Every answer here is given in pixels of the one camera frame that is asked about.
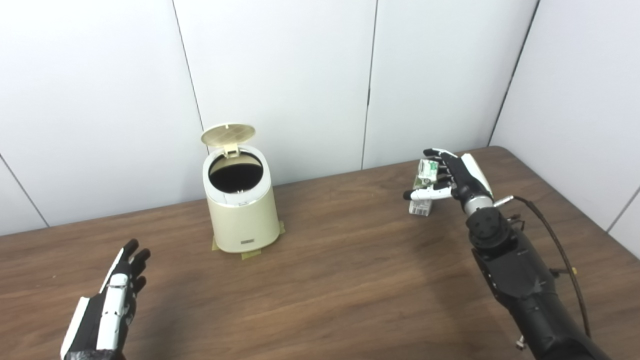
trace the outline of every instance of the black cable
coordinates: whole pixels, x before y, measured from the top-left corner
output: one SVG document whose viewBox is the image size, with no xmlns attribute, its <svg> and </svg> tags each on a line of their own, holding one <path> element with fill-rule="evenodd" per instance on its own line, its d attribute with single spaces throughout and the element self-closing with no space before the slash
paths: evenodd
<svg viewBox="0 0 640 360">
<path fill-rule="evenodd" d="M 575 277 L 575 274 L 573 273 L 573 267 L 571 266 L 571 263 L 569 262 L 569 258 L 566 256 L 566 253 L 564 252 L 564 248 L 562 247 L 562 244 L 560 244 L 560 240 L 558 240 L 558 237 L 554 233 L 553 229 L 551 229 L 551 225 L 549 225 L 549 223 L 547 222 L 547 219 L 545 219 L 544 215 L 542 215 L 542 212 L 538 210 L 538 208 L 533 203 L 533 201 L 529 201 L 519 196 L 514 196 L 513 198 L 516 199 L 517 201 L 523 202 L 538 217 L 538 219 L 540 219 L 542 224 L 547 228 L 547 231 L 549 232 L 549 235 L 551 235 L 551 238 L 553 239 L 554 243 L 556 243 L 556 247 L 560 252 L 560 256 L 562 256 L 562 260 L 564 261 L 566 270 L 569 273 L 569 277 L 571 277 L 571 282 L 573 283 L 575 294 L 578 297 L 578 304 L 580 305 L 580 312 L 582 313 L 582 323 L 584 324 L 584 332 L 585 334 L 587 334 L 588 337 L 591 337 L 591 327 L 589 326 L 589 318 L 587 316 L 587 306 L 584 304 L 584 298 L 582 297 L 582 292 L 580 291 L 580 285 L 578 284 L 578 279 Z"/>
</svg>

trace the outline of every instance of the trash can lid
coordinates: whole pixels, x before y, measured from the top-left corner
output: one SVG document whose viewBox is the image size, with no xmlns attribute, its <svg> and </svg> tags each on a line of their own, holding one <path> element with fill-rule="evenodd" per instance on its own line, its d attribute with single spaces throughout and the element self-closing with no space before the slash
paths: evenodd
<svg viewBox="0 0 640 360">
<path fill-rule="evenodd" d="M 224 147 L 243 143 L 254 134 L 255 129 L 251 125 L 220 124 L 206 129 L 200 139 L 208 146 Z"/>
</svg>

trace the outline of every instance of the wood grain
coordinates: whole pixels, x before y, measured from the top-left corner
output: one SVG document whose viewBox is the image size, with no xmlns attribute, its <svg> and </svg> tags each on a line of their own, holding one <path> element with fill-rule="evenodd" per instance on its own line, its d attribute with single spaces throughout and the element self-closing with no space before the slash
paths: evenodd
<svg viewBox="0 0 640 360">
<path fill-rule="evenodd" d="M 536 202 L 578 268 L 595 341 L 640 354 L 640 261 L 508 151 L 472 152 L 496 197 Z M 262 255 L 211 251 L 204 201 L 0 238 L 0 354 L 54 359 L 77 299 L 135 237 L 151 249 L 125 353 L 142 359 L 532 359 L 471 254 L 460 205 L 407 213 L 416 161 L 276 188 L 287 232 Z M 561 259 L 534 215 L 526 233 Z M 579 319 L 569 278 L 558 280 Z"/>
</svg>

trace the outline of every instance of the white wall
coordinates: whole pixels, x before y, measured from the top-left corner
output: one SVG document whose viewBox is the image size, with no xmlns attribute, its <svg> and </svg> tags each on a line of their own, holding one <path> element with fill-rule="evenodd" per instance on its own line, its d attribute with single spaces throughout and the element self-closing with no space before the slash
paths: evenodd
<svg viewBox="0 0 640 360">
<path fill-rule="evenodd" d="M 58 225 L 202 198 L 196 98 L 276 184 L 484 145 L 533 0 L 378 5 L 367 123 L 376 0 L 0 4 L 0 153 Z"/>
<path fill-rule="evenodd" d="M 52 225 L 204 197 L 170 0 L 0 5 L 0 153 Z"/>
<path fill-rule="evenodd" d="M 46 226 L 0 156 L 0 236 Z"/>
<path fill-rule="evenodd" d="M 256 128 L 275 184 L 359 170 L 375 0 L 175 0 L 204 127 Z"/>
<path fill-rule="evenodd" d="M 640 185 L 638 19 L 637 1 L 542 0 L 491 142 L 603 229 Z"/>
<path fill-rule="evenodd" d="M 364 167 L 483 147 L 536 0 L 380 0 Z"/>
</svg>

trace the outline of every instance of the trash can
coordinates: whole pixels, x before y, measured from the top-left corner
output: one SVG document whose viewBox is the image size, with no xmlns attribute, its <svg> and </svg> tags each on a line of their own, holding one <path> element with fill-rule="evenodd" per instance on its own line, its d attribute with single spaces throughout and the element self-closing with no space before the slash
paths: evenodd
<svg viewBox="0 0 640 360">
<path fill-rule="evenodd" d="M 257 250 L 280 234 L 267 160 L 242 144 L 254 134 L 249 125 L 222 124 L 201 137 L 215 148 L 204 162 L 202 180 L 216 245 L 225 252 Z"/>
</svg>

